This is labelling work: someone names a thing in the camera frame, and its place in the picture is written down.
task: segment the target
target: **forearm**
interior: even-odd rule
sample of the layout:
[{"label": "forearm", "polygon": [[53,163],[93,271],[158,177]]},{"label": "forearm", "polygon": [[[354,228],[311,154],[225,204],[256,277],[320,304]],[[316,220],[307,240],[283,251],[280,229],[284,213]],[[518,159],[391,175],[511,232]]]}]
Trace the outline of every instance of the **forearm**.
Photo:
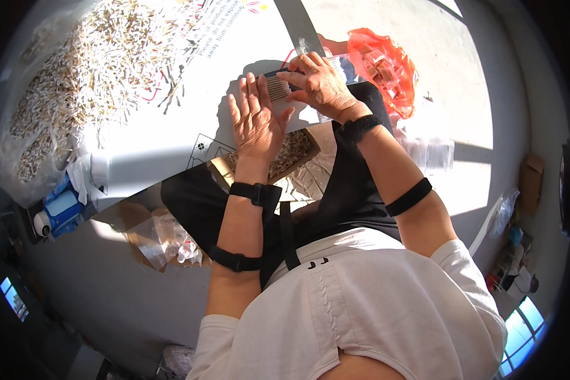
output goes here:
[{"label": "forearm", "polygon": [[[357,107],[344,117],[356,120],[370,113],[366,107]],[[386,204],[399,199],[424,177],[405,150],[383,126],[376,126],[367,132],[357,147],[365,158],[382,201]],[[434,191],[406,212],[396,216],[395,220],[403,245],[427,257],[446,241],[456,239],[447,209]]]},{"label": "forearm", "polygon": [[[247,157],[240,157],[235,182],[266,184],[268,166]],[[263,249],[262,208],[250,199],[228,197],[218,247],[234,254],[260,257]],[[212,264],[206,315],[223,314],[240,318],[245,308],[261,292],[259,271],[234,272],[217,262]]]}]

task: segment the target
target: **wall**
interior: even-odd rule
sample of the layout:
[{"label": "wall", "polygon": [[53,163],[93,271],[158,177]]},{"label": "wall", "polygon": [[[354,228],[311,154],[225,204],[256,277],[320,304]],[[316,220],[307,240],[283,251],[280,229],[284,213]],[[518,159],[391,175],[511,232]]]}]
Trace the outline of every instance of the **wall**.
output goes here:
[{"label": "wall", "polygon": [[[539,290],[530,298],[547,317],[559,292],[568,252],[568,239],[559,226],[561,145],[569,137],[569,113],[565,104],[567,89],[559,80],[557,67],[549,57],[550,50],[524,8],[517,1],[489,2],[501,14],[517,50],[528,95],[531,152],[545,161],[538,211],[534,217],[523,216],[520,226],[534,237],[531,269],[540,280]],[[503,316],[508,316],[517,306],[506,294],[495,298]]]}]

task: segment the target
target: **black wrist strap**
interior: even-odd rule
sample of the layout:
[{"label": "black wrist strap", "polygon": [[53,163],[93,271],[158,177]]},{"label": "black wrist strap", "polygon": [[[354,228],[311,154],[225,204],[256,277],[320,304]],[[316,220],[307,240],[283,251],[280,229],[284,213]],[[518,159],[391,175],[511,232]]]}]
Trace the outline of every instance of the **black wrist strap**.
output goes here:
[{"label": "black wrist strap", "polygon": [[215,244],[207,252],[209,257],[217,263],[231,269],[233,272],[259,270],[262,265],[261,257],[247,257],[243,254],[231,254]]},{"label": "black wrist strap", "polygon": [[367,115],[353,122],[347,121],[339,130],[347,141],[357,143],[361,141],[363,134],[373,129],[376,125],[384,125],[384,122],[376,115]]},{"label": "black wrist strap", "polygon": [[396,217],[397,215],[406,212],[416,203],[422,201],[422,199],[428,195],[431,190],[433,190],[431,182],[428,181],[428,178],[423,178],[420,182],[414,185],[414,187],[408,190],[407,193],[400,196],[399,199],[387,205],[388,215]]},{"label": "black wrist strap", "polygon": [[230,195],[249,198],[255,206],[263,207],[262,222],[266,225],[275,213],[276,204],[281,198],[282,188],[274,185],[244,184],[235,182],[230,186]]}]

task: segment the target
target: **comb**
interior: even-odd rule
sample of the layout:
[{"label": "comb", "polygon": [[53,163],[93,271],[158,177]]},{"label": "comb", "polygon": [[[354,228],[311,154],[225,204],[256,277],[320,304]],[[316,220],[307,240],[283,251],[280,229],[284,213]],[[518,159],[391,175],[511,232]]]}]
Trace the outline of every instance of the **comb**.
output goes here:
[{"label": "comb", "polygon": [[[344,70],[342,70],[342,66],[340,65],[340,57],[330,57],[328,60],[334,66],[335,70],[340,75],[340,78],[344,83],[346,83],[346,75],[344,74]],[[287,99],[287,96],[294,91],[301,90],[301,88],[294,86],[287,81],[281,80],[276,76],[277,72],[286,72],[289,71],[287,69],[275,70],[271,72],[267,72],[264,74],[266,77],[266,83],[268,84],[268,95],[270,97],[270,102],[272,104],[276,104],[282,102],[283,100]]]}]

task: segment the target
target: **floor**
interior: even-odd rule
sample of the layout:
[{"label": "floor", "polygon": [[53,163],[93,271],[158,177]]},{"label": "floor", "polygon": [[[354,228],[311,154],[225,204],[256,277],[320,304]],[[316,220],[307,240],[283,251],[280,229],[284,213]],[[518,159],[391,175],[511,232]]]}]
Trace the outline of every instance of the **floor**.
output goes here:
[{"label": "floor", "polygon": [[[470,246],[493,203],[517,183],[529,147],[523,78],[499,19],[480,0],[457,0],[454,10],[433,0],[303,4],[316,31],[330,40],[344,41],[347,31],[368,27],[390,35],[410,55],[420,75],[418,95],[429,94],[442,106],[456,141],[454,168],[432,181],[456,233]],[[328,172],[333,142],[326,126],[315,128],[324,129],[313,131],[324,149],[311,171]],[[295,180],[289,187],[304,192]],[[306,189],[306,195],[317,199],[320,191]],[[155,194],[145,196],[157,201]],[[497,243],[479,246],[474,259],[480,269],[490,266]],[[120,234],[94,221],[27,252],[53,307],[107,359],[150,376],[167,344],[196,346],[208,268],[147,268]]]}]

